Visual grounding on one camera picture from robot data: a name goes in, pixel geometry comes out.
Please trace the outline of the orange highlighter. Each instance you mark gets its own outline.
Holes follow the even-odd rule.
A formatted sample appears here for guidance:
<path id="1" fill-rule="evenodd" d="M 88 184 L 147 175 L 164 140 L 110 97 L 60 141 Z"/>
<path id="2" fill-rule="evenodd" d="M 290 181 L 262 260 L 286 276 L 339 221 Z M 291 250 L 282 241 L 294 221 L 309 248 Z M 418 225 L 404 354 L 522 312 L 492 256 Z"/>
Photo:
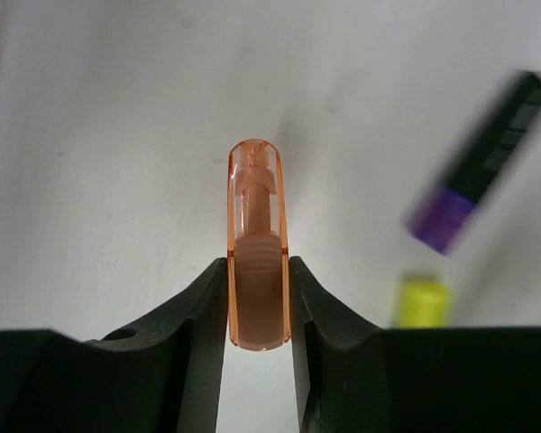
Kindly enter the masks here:
<path id="1" fill-rule="evenodd" d="M 289 244 L 279 151 L 262 139 L 229 152 L 227 180 L 228 331 L 262 352 L 291 337 Z"/>

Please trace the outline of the black purple marker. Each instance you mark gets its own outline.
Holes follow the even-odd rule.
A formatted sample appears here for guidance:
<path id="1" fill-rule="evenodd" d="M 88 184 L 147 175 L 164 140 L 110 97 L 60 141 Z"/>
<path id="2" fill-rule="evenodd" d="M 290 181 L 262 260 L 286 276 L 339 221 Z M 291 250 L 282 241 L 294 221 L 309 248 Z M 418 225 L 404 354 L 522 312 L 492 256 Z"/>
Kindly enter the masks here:
<path id="1" fill-rule="evenodd" d="M 406 220 L 409 234 L 447 254 L 496 179 L 527 146 L 541 119 L 541 73 L 522 70 L 464 137 L 433 187 Z"/>

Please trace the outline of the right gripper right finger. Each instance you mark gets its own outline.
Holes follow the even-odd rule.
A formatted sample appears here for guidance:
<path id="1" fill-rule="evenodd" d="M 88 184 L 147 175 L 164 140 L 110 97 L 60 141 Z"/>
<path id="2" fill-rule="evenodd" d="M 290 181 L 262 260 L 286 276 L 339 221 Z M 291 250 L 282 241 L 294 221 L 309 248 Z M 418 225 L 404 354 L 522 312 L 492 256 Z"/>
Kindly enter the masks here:
<path id="1" fill-rule="evenodd" d="M 541 432 L 541 327 L 385 329 L 289 261 L 303 432 Z"/>

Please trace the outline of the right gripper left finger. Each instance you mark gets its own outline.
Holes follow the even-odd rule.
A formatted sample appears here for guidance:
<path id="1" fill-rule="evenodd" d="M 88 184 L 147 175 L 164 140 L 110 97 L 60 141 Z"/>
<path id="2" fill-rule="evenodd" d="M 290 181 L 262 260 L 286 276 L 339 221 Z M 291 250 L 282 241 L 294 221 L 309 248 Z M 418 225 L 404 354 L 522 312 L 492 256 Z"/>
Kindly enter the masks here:
<path id="1" fill-rule="evenodd" d="M 227 265 L 99 340 L 0 331 L 0 432 L 212 432 Z"/>

